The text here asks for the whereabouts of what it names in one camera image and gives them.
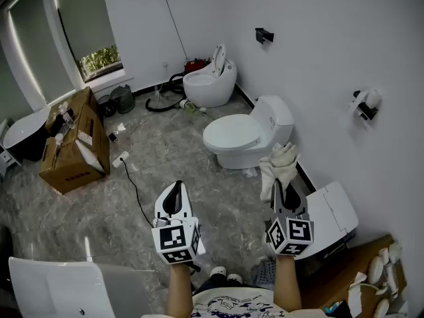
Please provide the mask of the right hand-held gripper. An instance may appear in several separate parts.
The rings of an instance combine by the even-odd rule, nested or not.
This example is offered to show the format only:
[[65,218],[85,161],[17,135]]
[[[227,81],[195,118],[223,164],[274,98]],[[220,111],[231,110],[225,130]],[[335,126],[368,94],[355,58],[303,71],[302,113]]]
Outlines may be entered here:
[[283,214],[282,185],[274,180],[271,217],[265,222],[264,247],[271,255],[301,256],[314,242],[314,223],[309,220],[306,195],[297,184],[289,184],[286,188],[284,207],[297,213]]

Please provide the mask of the white wiping cloth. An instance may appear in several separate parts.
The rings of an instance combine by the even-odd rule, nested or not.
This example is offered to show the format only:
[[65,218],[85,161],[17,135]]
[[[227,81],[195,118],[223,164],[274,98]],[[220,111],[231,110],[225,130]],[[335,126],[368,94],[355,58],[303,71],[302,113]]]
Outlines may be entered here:
[[262,175],[260,200],[271,201],[272,186],[275,180],[282,185],[282,193],[286,195],[289,183],[297,176],[299,155],[295,144],[288,142],[285,146],[275,143],[269,156],[261,158],[259,167]]

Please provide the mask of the white toilet lid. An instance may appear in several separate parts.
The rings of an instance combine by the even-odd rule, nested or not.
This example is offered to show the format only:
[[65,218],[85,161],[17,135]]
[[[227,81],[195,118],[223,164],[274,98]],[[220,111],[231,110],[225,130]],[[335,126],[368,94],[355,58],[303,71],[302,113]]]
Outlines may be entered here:
[[203,131],[203,142],[210,151],[224,153],[244,150],[260,142],[262,128],[250,115],[228,115],[212,121]]

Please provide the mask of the person's right forearm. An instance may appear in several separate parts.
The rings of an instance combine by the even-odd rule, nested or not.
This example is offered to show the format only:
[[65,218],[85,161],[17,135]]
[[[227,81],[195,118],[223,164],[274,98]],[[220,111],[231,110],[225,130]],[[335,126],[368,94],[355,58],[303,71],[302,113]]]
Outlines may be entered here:
[[293,256],[276,256],[274,304],[288,312],[302,308]]

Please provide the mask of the person's left forearm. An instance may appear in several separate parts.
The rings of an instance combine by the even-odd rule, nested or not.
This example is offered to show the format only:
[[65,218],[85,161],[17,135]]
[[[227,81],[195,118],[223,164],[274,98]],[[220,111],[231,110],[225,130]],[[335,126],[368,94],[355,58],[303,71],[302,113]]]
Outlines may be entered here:
[[166,315],[173,318],[189,318],[193,311],[191,276],[189,266],[172,264],[166,304]]

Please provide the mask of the person's dark trousers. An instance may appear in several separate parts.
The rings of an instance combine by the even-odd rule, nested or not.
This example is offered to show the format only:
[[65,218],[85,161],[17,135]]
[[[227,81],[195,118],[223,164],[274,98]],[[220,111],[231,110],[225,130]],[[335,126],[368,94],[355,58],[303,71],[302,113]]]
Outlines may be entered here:
[[216,288],[258,288],[258,286],[252,286],[252,285],[248,285],[244,283],[240,284],[236,281],[228,281],[228,279],[219,281],[219,280],[211,280],[209,278],[206,281],[204,281],[200,285],[200,287],[194,291],[193,294],[194,295],[199,294],[201,292],[216,289]]

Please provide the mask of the wooden counter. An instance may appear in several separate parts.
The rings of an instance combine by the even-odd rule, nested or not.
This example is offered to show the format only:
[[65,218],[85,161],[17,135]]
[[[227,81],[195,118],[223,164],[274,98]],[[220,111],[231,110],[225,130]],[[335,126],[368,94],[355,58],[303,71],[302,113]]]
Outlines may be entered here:
[[[380,249],[388,248],[393,242],[392,236],[386,235],[338,253],[316,273],[299,282],[302,307],[324,310],[336,301],[348,302],[348,290],[357,273],[366,274],[373,257],[378,255]],[[398,261],[394,268],[400,295],[407,286],[401,261]],[[389,295],[375,295],[375,290],[365,286],[361,290],[362,312],[358,318],[372,318],[378,302],[384,297],[389,298]]]

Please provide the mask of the person's printed cream shirt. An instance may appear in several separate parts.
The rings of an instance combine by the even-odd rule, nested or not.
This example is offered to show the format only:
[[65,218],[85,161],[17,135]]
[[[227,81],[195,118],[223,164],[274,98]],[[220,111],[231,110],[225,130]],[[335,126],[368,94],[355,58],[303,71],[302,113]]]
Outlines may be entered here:
[[[141,318],[176,318],[143,315]],[[274,293],[264,288],[215,288],[193,296],[193,309],[178,318],[329,318],[320,309],[287,311],[274,303]]]

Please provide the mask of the green plastic basket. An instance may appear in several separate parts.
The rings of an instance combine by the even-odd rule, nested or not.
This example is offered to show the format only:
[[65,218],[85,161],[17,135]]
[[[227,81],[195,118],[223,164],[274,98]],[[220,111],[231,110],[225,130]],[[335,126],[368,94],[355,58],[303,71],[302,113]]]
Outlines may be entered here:
[[115,106],[116,111],[120,114],[132,111],[135,106],[134,95],[128,84],[115,88],[110,93],[109,97],[112,104]]

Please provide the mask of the small black bin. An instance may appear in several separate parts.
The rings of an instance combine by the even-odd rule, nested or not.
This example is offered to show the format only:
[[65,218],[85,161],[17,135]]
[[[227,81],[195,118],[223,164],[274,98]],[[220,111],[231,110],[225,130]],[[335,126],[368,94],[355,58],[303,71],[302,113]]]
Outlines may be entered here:
[[112,117],[115,114],[115,104],[113,103],[109,95],[104,95],[103,97],[99,98],[97,103],[99,107],[99,112],[103,117]]

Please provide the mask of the glossy white fixture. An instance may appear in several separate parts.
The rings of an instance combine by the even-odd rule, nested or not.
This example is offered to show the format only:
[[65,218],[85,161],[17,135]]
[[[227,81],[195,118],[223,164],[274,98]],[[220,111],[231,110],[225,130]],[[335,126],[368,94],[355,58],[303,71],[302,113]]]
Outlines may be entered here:
[[128,266],[11,257],[23,318],[142,318],[152,313],[142,274]]

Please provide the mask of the window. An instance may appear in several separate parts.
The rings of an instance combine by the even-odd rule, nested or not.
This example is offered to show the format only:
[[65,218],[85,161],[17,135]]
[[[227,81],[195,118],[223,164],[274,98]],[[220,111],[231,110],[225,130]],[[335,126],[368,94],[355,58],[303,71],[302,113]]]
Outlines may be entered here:
[[77,60],[77,65],[84,82],[89,82],[123,69],[116,44],[80,58]]

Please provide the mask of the black and white bathtub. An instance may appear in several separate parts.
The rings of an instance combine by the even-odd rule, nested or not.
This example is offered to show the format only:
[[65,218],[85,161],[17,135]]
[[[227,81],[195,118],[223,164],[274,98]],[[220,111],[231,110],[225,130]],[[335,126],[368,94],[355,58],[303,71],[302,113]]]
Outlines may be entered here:
[[50,108],[45,107],[16,121],[5,133],[4,148],[19,160],[39,161],[50,137],[45,127],[49,114]]

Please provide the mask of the grey roller blind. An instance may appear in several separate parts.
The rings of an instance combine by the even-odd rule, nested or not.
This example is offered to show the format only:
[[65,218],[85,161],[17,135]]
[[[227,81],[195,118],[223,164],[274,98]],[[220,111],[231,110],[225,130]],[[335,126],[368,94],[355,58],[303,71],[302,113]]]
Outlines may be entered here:
[[75,59],[115,44],[105,0],[57,1]]
[[23,67],[36,92],[51,103],[73,91],[50,30],[44,0],[16,0],[7,15]]

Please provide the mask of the black wall paper holder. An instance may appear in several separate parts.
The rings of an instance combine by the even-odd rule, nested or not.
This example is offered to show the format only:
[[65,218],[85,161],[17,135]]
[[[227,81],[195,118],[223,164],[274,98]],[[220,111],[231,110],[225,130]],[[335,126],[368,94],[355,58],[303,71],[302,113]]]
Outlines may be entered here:
[[256,40],[261,44],[264,44],[265,42],[273,42],[274,41],[274,33],[273,32],[268,32],[264,28],[255,28],[255,32],[256,32],[255,33]]

